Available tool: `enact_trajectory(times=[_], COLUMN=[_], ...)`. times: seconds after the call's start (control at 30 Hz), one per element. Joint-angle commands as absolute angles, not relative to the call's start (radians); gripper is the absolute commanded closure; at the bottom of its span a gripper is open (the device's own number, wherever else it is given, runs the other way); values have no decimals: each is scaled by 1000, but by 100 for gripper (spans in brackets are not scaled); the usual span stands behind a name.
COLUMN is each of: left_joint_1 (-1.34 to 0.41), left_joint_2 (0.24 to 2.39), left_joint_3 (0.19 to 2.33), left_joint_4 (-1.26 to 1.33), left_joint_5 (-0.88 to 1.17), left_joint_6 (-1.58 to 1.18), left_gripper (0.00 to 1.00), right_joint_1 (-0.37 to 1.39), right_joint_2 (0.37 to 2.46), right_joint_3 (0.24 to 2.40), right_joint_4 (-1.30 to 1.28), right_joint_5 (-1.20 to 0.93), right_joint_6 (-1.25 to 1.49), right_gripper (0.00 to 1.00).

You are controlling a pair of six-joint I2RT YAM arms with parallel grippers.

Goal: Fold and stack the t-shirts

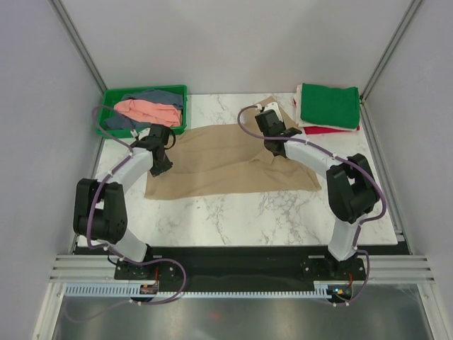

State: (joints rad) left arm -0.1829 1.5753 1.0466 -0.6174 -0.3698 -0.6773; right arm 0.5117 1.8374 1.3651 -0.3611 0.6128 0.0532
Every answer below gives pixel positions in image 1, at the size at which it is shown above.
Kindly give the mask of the beige t shirt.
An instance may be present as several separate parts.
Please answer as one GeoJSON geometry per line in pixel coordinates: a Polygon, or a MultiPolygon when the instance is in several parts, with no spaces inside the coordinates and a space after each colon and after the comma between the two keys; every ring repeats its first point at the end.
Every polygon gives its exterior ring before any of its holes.
{"type": "Polygon", "coordinates": [[[173,166],[147,176],[144,196],[176,200],[196,196],[321,189],[316,173],[297,161],[274,156],[256,136],[257,111],[237,124],[208,125],[185,131],[167,151],[173,166]]]}

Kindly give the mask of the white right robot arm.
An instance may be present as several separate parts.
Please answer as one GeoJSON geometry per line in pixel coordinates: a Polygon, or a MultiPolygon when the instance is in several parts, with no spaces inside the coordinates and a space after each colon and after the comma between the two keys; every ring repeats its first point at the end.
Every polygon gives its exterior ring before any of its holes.
{"type": "Polygon", "coordinates": [[[367,158],[339,157],[308,141],[298,129],[287,128],[274,109],[262,110],[256,122],[273,155],[299,162],[326,180],[328,206],[336,218],[328,244],[331,256],[323,267],[329,277],[342,278],[350,270],[348,259],[356,252],[361,224],[382,196],[367,158]]]}

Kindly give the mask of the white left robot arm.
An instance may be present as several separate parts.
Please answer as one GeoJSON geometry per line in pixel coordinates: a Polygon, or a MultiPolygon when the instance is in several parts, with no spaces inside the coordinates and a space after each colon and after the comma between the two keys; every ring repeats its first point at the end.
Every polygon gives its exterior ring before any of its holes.
{"type": "Polygon", "coordinates": [[[148,245],[128,227],[125,194],[145,173],[159,176],[173,166],[166,151],[176,143],[169,127],[152,125],[147,135],[127,144],[127,153],[99,178],[83,178],[76,185],[74,232],[86,238],[90,249],[102,248],[131,262],[131,271],[149,278],[155,261],[148,245]]]}

